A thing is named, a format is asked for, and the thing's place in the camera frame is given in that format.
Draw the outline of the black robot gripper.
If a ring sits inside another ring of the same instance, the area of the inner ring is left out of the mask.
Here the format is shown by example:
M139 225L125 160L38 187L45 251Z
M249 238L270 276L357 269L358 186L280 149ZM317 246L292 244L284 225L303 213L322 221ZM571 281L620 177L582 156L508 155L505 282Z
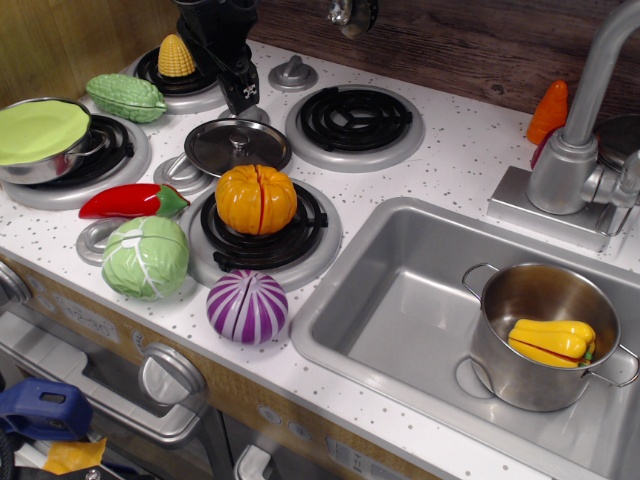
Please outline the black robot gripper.
M260 101L259 76L249 61L248 34L257 22L257 1L174 1L177 30L199 70L224 70L217 81L232 114Z

